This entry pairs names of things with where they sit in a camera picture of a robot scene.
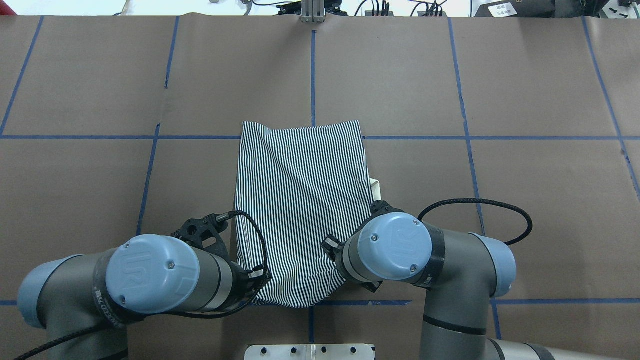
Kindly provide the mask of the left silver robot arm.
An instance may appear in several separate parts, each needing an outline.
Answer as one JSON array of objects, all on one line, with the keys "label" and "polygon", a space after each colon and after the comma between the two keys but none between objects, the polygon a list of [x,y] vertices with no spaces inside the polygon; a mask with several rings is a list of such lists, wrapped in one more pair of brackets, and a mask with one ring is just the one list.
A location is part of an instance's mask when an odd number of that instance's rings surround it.
[{"label": "left silver robot arm", "polygon": [[102,253],[46,262],[18,290],[26,324],[54,339],[19,356],[27,360],[57,346],[87,359],[125,360],[128,326],[151,316],[222,319],[244,310],[270,280],[269,255],[243,269],[212,247],[200,249],[168,235],[143,234]]}]

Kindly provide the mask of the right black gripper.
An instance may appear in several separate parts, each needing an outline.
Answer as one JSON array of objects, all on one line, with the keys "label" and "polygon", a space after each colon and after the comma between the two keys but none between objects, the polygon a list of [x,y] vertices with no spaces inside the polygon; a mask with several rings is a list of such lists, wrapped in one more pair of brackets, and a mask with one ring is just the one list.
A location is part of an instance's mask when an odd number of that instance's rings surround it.
[{"label": "right black gripper", "polygon": [[345,278],[346,281],[356,283],[357,280],[348,271],[345,264],[345,244],[342,241],[334,237],[334,235],[327,235],[321,242],[322,250],[329,257],[330,260],[334,260],[334,264],[338,273]]}]

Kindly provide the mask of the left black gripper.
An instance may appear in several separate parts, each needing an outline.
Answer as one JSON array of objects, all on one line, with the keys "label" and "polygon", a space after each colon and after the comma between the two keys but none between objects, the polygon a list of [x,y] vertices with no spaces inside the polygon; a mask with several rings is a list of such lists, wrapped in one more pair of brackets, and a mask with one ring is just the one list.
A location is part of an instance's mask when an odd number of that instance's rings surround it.
[{"label": "left black gripper", "polygon": [[272,280],[270,268],[262,268],[262,264],[252,269],[242,268],[239,264],[231,262],[233,285],[231,286],[231,305],[240,306],[251,302],[254,296]]}]

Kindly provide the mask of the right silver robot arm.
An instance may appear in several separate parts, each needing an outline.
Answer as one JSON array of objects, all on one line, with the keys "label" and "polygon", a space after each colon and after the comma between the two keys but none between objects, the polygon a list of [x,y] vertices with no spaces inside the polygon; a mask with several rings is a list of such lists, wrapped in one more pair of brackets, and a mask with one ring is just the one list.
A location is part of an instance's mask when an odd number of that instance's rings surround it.
[{"label": "right silver robot arm", "polygon": [[487,335],[490,301],[507,294],[517,275],[502,241],[425,224],[385,207],[349,239],[321,244],[343,278],[371,292],[384,281],[426,290],[421,360],[597,360],[598,355]]}]

